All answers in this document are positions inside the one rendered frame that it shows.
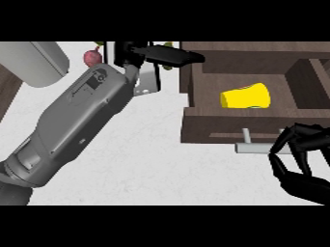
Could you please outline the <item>pale grey appliance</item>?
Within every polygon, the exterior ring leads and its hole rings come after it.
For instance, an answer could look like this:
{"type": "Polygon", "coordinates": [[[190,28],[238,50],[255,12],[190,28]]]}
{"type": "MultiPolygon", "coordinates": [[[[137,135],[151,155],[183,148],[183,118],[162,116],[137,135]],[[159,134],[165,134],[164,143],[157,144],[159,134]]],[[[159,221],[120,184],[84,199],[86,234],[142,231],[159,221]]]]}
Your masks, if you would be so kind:
{"type": "Polygon", "coordinates": [[[55,41],[0,41],[0,64],[34,88],[56,84],[69,70],[69,59],[55,41]]]}

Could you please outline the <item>red radish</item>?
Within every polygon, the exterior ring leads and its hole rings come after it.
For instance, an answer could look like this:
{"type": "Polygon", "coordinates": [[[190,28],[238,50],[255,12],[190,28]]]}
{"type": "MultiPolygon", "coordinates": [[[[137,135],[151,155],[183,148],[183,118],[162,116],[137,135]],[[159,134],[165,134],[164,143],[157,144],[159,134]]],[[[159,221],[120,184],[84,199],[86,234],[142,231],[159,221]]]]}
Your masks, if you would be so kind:
{"type": "Polygon", "coordinates": [[[100,64],[103,62],[103,55],[100,53],[100,48],[96,47],[93,50],[89,50],[84,53],[84,64],[87,67],[93,67],[96,64],[100,64]]]}

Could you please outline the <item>green vegetable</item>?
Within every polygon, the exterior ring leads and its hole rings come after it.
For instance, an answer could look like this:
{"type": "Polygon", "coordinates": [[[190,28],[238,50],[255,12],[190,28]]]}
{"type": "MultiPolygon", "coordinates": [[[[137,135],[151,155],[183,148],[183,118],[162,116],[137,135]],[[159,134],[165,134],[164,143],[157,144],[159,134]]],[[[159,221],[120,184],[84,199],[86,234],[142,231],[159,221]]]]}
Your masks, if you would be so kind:
{"type": "MultiPolygon", "coordinates": [[[[171,41],[167,41],[167,42],[164,43],[164,45],[168,46],[168,47],[174,47],[174,43],[173,43],[171,41]]],[[[171,69],[173,69],[173,67],[165,66],[165,65],[162,65],[162,68],[164,68],[165,70],[171,70],[171,69]]]]}

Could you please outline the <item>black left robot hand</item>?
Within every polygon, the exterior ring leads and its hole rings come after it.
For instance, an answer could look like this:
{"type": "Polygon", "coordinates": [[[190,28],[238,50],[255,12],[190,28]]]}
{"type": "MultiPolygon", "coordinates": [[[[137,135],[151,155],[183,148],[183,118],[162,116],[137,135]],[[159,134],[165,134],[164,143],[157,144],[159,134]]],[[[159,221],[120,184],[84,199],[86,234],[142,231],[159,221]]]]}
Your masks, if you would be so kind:
{"type": "Polygon", "coordinates": [[[180,68],[193,63],[204,63],[205,56],[165,45],[151,45],[148,41],[117,41],[114,64],[121,68],[128,65],[140,68],[145,62],[180,68]]]}

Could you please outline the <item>brown wooden drawer front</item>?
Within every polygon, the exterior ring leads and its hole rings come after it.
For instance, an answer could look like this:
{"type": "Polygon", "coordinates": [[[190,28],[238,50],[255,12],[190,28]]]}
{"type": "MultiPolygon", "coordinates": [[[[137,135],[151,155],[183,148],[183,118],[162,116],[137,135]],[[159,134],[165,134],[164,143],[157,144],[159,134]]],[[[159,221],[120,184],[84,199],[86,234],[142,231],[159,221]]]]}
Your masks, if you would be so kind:
{"type": "Polygon", "coordinates": [[[185,109],[182,142],[235,144],[244,142],[242,129],[251,131],[252,141],[273,143],[279,130],[294,123],[330,127],[330,109],[210,108],[185,109]]]}

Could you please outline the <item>brown wooden drawer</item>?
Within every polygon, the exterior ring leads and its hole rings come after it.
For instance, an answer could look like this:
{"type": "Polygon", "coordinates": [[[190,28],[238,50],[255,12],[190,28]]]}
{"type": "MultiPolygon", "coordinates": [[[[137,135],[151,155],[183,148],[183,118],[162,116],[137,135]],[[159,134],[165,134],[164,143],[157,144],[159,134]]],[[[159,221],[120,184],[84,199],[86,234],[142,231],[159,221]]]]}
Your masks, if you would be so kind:
{"type": "Polygon", "coordinates": [[[330,127],[330,109],[210,108],[185,109],[182,142],[235,144],[244,142],[242,129],[251,131],[252,141],[273,143],[279,130],[294,123],[330,127]]]}
{"type": "MultiPolygon", "coordinates": [[[[310,59],[311,72],[316,75],[320,86],[330,100],[330,78],[323,65],[316,59],[310,59]]],[[[298,97],[289,87],[289,79],[282,74],[226,74],[204,73],[199,64],[192,65],[193,107],[185,110],[186,116],[199,117],[239,117],[239,118],[289,118],[289,119],[330,119],[330,109],[300,108],[298,97]],[[263,82],[270,92],[269,108],[223,108],[221,92],[263,82]]],[[[304,96],[316,96],[314,89],[306,89],[304,96]]]]}

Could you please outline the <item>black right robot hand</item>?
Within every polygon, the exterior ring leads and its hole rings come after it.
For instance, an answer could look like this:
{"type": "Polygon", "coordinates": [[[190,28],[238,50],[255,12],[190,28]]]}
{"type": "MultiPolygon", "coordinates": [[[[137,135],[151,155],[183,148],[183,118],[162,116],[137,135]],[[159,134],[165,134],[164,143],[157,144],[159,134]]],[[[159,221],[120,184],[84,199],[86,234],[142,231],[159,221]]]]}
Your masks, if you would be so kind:
{"type": "Polygon", "coordinates": [[[311,175],[308,152],[320,151],[330,167],[330,127],[319,124],[295,123],[282,131],[269,151],[273,175],[289,195],[322,205],[330,206],[330,182],[311,175]],[[291,172],[278,156],[289,146],[301,173],[291,172]]]}

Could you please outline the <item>yellow cup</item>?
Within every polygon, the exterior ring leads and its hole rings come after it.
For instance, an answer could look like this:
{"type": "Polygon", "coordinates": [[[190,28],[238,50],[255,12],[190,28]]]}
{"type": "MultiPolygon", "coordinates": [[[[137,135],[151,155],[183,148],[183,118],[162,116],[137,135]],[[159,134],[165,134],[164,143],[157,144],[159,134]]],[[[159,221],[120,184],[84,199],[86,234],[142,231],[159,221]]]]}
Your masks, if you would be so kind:
{"type": "Polygon", "coordinates": [[[261,82],[221,92],[220,97],[224,108],[269,108],[272,103],[269,87],[261,82]]]}

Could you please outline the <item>brown wooden cabinet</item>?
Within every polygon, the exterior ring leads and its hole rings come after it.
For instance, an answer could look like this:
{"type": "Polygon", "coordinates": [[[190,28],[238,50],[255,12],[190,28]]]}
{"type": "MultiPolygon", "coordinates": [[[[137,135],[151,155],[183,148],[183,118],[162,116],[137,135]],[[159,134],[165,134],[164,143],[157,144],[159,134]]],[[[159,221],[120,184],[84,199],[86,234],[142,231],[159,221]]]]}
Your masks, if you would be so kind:
{"type": "Polygon", "coordinates": [[[317,70],[330,69],[330,41],[182,41],[183,49],[207,59],[205,73],[286,74],[294,87],[322,93],[317,70]]]}

